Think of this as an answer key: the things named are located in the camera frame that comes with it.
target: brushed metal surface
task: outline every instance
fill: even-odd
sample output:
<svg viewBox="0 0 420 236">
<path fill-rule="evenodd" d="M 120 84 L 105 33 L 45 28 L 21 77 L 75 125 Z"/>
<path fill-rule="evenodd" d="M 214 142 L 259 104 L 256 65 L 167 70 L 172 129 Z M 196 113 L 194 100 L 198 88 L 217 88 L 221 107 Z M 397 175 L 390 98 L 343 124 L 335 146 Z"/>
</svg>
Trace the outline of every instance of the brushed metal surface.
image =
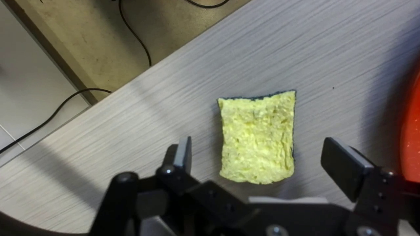
<svg viewBox="0 0 420 236">
<path fill-rule="evenodd" d="M 420 50 L 420 3 L 251 2 L 0 170 L 0 209 L 87 231 L 112 176 L 150 176 L 193 138 L 192 175 L 236 196 L 326 197 L 351 206 L 320 167 L 335 137 L 395 166 L 406 73 Z M 255 187 L 218 176 L 218 98 L 297 90 L 296 175 Z"/>
</svg>

